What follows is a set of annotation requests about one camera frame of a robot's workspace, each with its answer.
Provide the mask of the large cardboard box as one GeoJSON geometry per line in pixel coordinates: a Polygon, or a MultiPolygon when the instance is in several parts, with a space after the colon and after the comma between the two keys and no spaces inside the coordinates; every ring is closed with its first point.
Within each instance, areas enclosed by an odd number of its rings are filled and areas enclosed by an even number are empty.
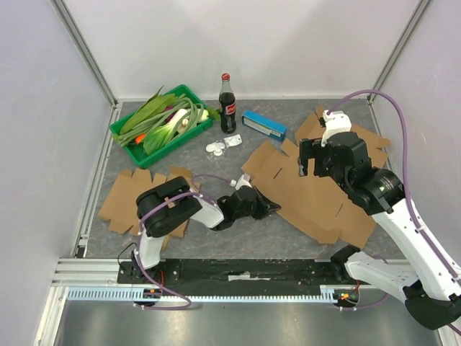
{"type": "Polygon", "coordinates": [[[287,222],[321,244],[339,239],[362,248],[375,228],[375,221],[348,199],[330,178],[313,173],[299,175],[298,141],[320,138],[324,129],[318,106],[295,132],[295,140],[286,139],[279,148],[263,142],[242,166],[251,183],[271,201],[280,205],[278,214],[287,222]]]}

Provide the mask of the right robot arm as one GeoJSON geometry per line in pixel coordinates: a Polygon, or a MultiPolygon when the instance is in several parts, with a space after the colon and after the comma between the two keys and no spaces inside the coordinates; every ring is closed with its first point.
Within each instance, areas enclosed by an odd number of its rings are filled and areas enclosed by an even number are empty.
{"type": "Polygon", "coordinates": [[[372,165],[366,142],[355,132],[337,133],[326,141],[306,138],[299,148],[300,175],[307,175],[308,162],[313,161],[314,175],[330,177],[386,231],[413,268],[398,270],[349,245],[331,258],[331,278],[341,284],[352,279],[375,286],[403,302],[427,329],[457,321],[460,269],[423,224],[397,175],[372,165]]]}

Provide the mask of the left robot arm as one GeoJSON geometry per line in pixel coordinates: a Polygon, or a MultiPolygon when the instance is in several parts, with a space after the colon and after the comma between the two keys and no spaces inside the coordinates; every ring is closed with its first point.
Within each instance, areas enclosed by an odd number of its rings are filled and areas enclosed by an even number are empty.
{"type": "Polygon", "coordinates": [[[282,209],[251,185],[248,174],[231,180],[230,186],[235,188],[232,195],[213,200],[180,176],[139,195],[136,205],[140,240],[134,251],[133,275],[142,283],[152,283],[158,275],[164,239],[189,220],[222,231],[238,219],[261,220],[282,209]]]}

